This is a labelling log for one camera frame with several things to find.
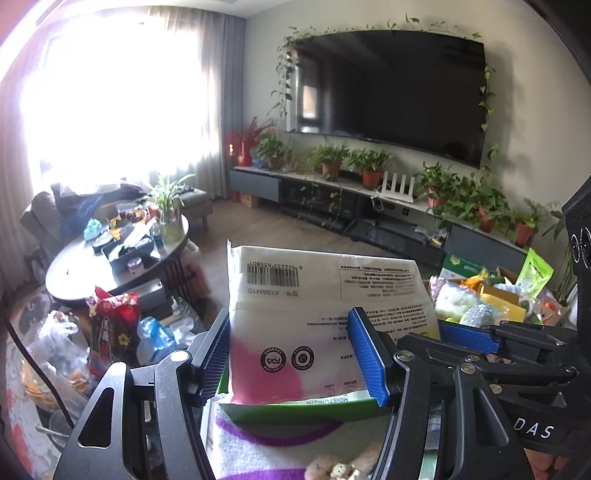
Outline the filled green tray box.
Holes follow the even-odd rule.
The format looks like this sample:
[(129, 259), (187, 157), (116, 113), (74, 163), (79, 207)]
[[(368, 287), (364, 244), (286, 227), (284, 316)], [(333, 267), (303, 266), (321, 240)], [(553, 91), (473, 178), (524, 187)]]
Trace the filled green tray box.
[(486, 303), (498, 312), (500, 325), (504, 321), (524, 323), (534, 314), (536, 300), (522, 296), (516, 285), (500, 281), (485, 271), (469, 278), (432, 276), (428, 291), (439, 320), (458, 323), (471, 307)]

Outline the red gift bag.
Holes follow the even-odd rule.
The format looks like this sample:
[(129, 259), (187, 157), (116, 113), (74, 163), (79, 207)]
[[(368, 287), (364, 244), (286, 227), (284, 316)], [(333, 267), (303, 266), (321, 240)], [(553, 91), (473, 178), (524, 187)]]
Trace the red gift bag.
[(141, 313), (137, 294), (111, 295), (96, 287), (86, 303), (91, 320), (89, 372), (102, 377), (116, 362), (137, 367), (137, 326)]

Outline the silver scrub ball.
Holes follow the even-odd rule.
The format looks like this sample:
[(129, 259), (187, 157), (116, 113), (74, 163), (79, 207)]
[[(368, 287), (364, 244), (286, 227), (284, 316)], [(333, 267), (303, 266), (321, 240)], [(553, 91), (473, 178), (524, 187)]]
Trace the silver scrub ball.
[(477, 304), (468, 309), (459, 324), (471, 328), (495, 326), (499, 323), (498, 312), (486, 303)]

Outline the empty green tray box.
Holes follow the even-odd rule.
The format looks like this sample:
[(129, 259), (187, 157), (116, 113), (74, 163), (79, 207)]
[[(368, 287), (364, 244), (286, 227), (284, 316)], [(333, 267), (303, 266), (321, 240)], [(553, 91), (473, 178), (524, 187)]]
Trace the empty green tray box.
[(225, 369), (216, 395), (221, 397), (222, 410), (235, 423), (263, 425), (305, 425), (319, 423), (353, 422), (389, 416), (391, 410), (380, 408), (367, 391), (334, 397), (266, 405), (240, 405), (231, 403), (229, 370)]

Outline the green standing pouch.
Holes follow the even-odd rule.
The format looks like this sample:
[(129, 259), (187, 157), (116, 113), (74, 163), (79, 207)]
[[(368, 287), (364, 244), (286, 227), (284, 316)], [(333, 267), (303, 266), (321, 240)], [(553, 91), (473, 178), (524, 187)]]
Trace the green standing pouch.
[(516, 286), (522, 296), (537, 298), (554, 274), (553, 267), (548, 264), (533, 248), (527, 252)]

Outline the pink white tissue pack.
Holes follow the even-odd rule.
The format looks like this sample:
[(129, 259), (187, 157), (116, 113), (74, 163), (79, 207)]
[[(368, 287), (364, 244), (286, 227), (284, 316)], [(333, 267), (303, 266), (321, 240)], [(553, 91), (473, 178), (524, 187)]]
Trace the pink white tissue pack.
[(439, 335), (412, 260), (259, 246), (228, 247), (232, 403), (266, 405), (366, 387), (348, 336), (361, 307), (393, 340)]

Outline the large wall television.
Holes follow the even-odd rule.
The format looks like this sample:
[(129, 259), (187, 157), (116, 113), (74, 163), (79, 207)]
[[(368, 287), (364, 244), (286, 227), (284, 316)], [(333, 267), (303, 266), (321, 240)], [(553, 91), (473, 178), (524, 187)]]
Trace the large wall television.
[(288, 130), (398, 145), (480, 166), (482, 43), (367, 30), (297, 40), (290, 54)]

